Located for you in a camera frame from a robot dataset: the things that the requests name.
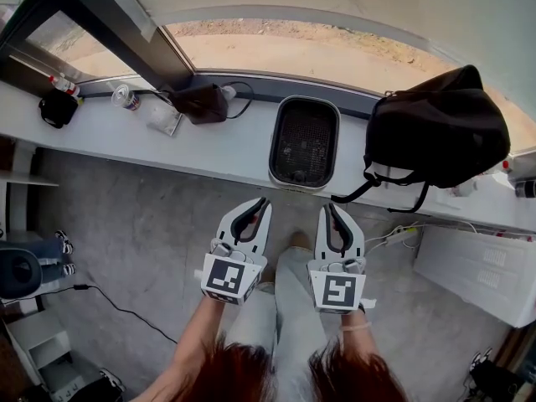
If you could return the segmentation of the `person's light grey trousers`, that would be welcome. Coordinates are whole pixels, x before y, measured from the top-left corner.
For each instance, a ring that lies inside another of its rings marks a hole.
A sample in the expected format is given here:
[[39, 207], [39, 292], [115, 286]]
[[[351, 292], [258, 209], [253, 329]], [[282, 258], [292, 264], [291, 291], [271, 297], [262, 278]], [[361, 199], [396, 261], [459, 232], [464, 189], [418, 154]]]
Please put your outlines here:
[[277, 261], [272, 288], [258, 285], [225, 337], [225, 344], [261, 347], [276, 376], [278, 402], [313, 402], [309, 358], [327, 346], [313, 306], [307, 263], [311, 250], [289, 247]]

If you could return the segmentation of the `dark window frame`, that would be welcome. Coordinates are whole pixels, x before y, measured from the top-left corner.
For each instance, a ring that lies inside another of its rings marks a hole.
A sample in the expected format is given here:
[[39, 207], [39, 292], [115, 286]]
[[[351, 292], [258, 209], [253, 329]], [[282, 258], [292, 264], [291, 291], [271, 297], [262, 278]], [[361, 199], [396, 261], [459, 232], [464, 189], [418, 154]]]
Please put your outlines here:
[[115, 0], [0, 0], [0, 81], [42, 97], [51, 75], [93, 97], [183, 90], [193, 71], [166, 29], [136, 25]]

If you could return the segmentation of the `white power strip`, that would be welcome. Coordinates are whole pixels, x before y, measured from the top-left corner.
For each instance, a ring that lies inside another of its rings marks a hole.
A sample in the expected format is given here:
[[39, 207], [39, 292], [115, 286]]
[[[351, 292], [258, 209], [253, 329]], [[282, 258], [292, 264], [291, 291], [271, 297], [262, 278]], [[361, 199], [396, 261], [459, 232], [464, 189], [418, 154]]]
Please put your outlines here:
[[394, 245], [397, 243], [404, 243], [406, 240], [409, 240], [415, 237], [418, 234], [418, 229], [411, 227], [407, 229], [400, 229], [395, 231], [393, 234], [390, 234], [385, 239], [386, 245]]

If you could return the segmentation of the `person's right forearm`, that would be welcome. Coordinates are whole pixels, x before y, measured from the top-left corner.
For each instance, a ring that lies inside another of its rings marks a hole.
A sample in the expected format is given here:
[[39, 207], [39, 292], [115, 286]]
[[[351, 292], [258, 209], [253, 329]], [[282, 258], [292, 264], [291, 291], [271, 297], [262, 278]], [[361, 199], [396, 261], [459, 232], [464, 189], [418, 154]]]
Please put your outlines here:
[[379, 350], [371, 330], [371, 322], [359, 309], [341, 316], [343, 350], [366, 359], [379, 356]]

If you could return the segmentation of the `clear plastic cup with straw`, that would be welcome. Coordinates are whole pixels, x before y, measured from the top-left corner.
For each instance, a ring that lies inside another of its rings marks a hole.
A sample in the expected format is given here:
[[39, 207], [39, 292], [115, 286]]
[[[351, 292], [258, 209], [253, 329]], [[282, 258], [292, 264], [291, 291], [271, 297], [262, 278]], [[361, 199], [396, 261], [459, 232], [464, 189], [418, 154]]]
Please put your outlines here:
[[128, 85], [122, 84], [117, 86], [112, 93], [111, 103], [125, 110], [136, 111], [140, 106], [140, 99]]

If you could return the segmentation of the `brown handbag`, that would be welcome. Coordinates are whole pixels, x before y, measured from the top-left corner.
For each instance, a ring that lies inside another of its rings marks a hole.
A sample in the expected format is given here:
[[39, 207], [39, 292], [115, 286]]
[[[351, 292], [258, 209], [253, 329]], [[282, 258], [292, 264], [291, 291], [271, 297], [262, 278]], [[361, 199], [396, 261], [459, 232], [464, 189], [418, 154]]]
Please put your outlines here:
[[194, 125], [219, 123], [227, 119], [229, 105], [216, 84], [176, 92], [162, 91], [161, 94]]

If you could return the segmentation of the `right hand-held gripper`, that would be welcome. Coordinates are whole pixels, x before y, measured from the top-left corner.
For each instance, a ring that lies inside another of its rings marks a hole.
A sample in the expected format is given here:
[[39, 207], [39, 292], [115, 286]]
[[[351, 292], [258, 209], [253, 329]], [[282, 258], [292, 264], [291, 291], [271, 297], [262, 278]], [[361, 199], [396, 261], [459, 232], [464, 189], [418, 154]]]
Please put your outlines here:
[[315, 260], [307, 264], [313, 304], [318, 312], [344, 315], [359, 309], [366, 280], [363, 253], [363, 231], [353, 217], [335, 204], [322, 206]]

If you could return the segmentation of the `white metal cabinet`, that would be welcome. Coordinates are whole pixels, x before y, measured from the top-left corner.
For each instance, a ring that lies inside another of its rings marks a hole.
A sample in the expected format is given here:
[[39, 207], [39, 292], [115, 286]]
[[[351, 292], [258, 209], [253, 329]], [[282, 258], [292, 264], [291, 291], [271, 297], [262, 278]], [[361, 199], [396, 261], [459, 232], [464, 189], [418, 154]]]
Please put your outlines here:
[[536, 321], [536, 237], [430, 227], [414, 270], [512, 327]]

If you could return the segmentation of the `red cap plastic bottle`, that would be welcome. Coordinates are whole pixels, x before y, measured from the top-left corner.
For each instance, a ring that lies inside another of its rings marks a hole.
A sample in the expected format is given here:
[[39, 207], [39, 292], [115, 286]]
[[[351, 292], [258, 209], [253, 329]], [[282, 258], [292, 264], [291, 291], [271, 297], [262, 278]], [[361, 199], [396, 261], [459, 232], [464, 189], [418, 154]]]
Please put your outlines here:
[[66, 79], [63, 73], [60, 75], [50, 75], [49, 81], [55, 89], [74, 97], [79, 96], [80, 87], [74, 82]]

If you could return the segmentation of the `black backpack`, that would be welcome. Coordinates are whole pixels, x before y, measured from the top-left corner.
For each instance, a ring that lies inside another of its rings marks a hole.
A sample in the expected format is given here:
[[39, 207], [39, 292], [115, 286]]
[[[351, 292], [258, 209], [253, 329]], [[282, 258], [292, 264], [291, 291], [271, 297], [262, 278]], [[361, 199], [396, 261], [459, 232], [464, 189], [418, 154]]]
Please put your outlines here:
[[503, 114], [484, 90], [478, 69], [468, 64], [408, 90], [389, 92], [372, 110], [363, 155], [365, 183], [347, 204], [383, 183], [419, 183], [417, 212], [428, 189], [453, 188], [491, 169], [510, 153]]

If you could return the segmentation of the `black round chair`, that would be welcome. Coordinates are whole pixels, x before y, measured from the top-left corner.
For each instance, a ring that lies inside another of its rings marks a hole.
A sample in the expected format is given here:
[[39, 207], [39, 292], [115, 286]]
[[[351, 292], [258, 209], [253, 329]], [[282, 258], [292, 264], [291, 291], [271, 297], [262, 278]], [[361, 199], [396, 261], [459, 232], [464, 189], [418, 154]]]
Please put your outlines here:
[[42, 284], [42, 269], [35, 255], [19, 248], [0, 248], [0, 298], [29, 296]]

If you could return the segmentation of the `person's left forearm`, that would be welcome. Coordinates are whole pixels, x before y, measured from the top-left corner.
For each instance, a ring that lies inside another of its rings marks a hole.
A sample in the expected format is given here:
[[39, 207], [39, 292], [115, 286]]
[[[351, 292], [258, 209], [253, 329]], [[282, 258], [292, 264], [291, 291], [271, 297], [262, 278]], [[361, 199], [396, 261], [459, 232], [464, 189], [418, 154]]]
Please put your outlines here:
[[171, 363], [156, 380], [131, 402], [172, 402], [197, 376], [214, 346], [225, 304], [204, 296], [185, 327]]

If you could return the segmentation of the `white shelf unit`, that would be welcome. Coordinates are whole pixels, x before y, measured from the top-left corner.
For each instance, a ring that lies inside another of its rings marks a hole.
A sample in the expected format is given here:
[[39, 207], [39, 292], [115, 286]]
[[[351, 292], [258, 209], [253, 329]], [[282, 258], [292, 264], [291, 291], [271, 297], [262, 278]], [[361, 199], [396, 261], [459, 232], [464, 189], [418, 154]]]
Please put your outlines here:
[[28, 231], [28, 187], [58, 187], [57, 183], [27, 173], [0, 171], [0, 240], [27, 242], [40, 240]]

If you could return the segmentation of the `small black pouch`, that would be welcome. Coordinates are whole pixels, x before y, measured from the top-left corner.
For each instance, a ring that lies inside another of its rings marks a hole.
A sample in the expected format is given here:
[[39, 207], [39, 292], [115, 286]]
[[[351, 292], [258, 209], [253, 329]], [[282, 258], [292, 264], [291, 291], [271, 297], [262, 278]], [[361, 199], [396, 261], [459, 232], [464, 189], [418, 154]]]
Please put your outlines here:
[[41, 118], [55, 129], [68, 125], [78, 106], [72, 95], [57, 89], [51, 90], [39, 102]]

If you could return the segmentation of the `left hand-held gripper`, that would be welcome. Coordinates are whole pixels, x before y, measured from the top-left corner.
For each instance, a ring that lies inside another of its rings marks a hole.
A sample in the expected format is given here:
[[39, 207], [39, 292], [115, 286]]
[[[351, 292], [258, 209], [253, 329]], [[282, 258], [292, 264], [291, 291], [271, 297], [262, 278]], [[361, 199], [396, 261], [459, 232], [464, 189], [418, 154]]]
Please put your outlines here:
[[[245, 303], [267, 266], [263, 254], [270, 225], [271, 202], [266, 197], [246, 201], [221, 219], [219, 240], [212, 241], [200, 276], [205, 296], [237, 306]], [[247, 255], [230, 245], [253, 245], [254, 253]]]

